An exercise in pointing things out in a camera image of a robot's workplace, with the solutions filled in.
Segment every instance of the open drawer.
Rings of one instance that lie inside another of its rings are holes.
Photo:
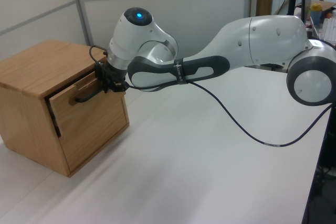
[[[129,125],[124,92],[100,92],[84,103],[75,101],[75,97],[85,97],[99,88],[94,75],[89,74],[49,98],[51,117],[71,173]]]

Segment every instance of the wooden drawer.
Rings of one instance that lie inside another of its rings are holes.
[[[70,171],[128,124],[124,92],[100,92],[87,102],[75,101],[76,96],[86,96],[99,88],[94,75],[84,77],[49,99]]]
[[[0,62],[0,134],[5,145],[72,176],[129,125],[124,92],[100,92],[89,47],[47,40]],[[101,50],[92,50],[103,61]]]

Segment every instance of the black cable tie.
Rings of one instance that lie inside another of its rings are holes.
[[[174,69],[176,69],[176,77],[177,82],[179,85],[187,84],[187,80],[185,79],[185,75],[183,73],[183,67],[182,67],[183,59],[175,59],[174,60]]]

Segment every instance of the white wall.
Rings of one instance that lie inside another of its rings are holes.
[[[244,16],[244,0],[83,0],[93,43],[106,47],[120,15],[147,9],[179,45],[179,57],[203,49],[227,23]]]
[[[244,0],[0,0],[0,60],[43,40],[85,44],[77,5],[91,42],[106,46],[120,15],[130,7],[149,10],[179,44],[179,56],[204,48],[227,23],[244,16]]]
[[[75,0],[0,0],[0,60],[46,39],[85,44]]]

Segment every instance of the black grip band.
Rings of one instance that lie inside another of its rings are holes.
[[[324,73],[329,77],[331,81],[331,91],[329,95],[318,102],[308,102],[301,99],[294,89],[294,84],[296,79],[302,73],[309,70],[317,70]],[[288,70],[286,78],[287,88],[290,95],[299,103],[307,106],[320,106],[327,103],[336,102],[336,63],[332,60],[321,56],[310,56],[297,61],[293,66]]]
[[[179,85],[187,84],[187,80],[185,79],[184,73],[183,73],[183,67],[182,67],[183,59],[175,59],[174,60],[174,69],[176,70],[176,77],[177,82]]]

